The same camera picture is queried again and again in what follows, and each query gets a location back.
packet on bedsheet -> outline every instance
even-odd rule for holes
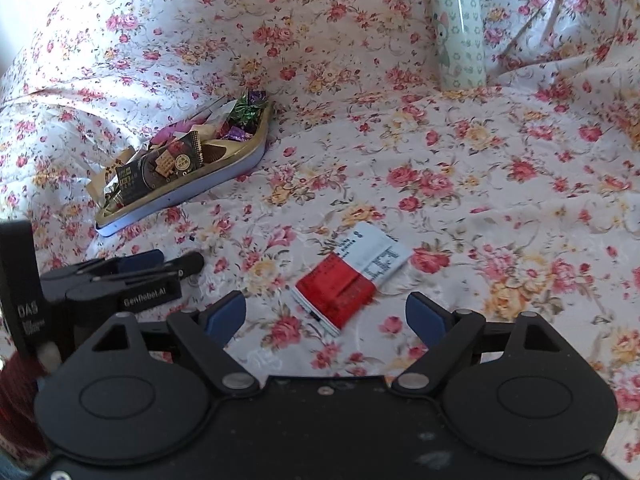
[[[117,165],[117,178],[107,183],[96,200],[101,205],[96,214],[101,235],[109,236],[151,213],[186,202],[260,162],[271,116],[265,92],[248,91],[236,101],[217,101],[208,112],[206,119],[203,114],[198,117],[199,125],[191,123],[188,132],[180,132],[180,126],[170,131],[163,128],[162,135],[159,132],[152,139],[161,144],[148,141]],[[211,125],[216,131],[209,132]]]
[[[358,222],[348,236],[291,288],[295,300],[337,336],[411,251],[377,227]]]

black robotic gripper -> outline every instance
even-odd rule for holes
[[[623,480],[601,456],[612,392],[533,312],[487,322],[414,292],[407,322],[430,349],[391,385],[263,387],[223,350],[245,314],[232,292],[166,322],[111,317],[36,398],[52,458],[32,480]]]

water bottle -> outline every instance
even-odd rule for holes
[[[486,85],[480,0],[431,0],[442,90]]]

metal pin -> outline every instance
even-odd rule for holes
[[[398,377],[398,384],[407,390],[419,390],[429,384],[429,378],[424,374],[409,372]]]
[[[230,390],[245,390],[254,384],[254,378],[246,372],[233,372],[222,378],[222,384]]]
[[[49,478],[50,480],[71,480],[71,476],[69,476],[69,473],[66,473],[64,471],[54,471],[53,473],[51,473],[51,476]]]

floral bedsheet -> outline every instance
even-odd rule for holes
[[[484,0],[490,86],[441,93],[428,0],[63,0],[0,81],[0,216],[42,269],[200,250],[206,306],[239,289],[249,370],[393,376],[427,349],[413,290],[546,317],[616,393],[607,455],[640,478],[640,0]],[[84,186],[215,95],[265,88],[251,174],[117,235]],[[413,255],[339,338],[287,290],[358,221]],[[7,338],[3,346],[10,352]]]

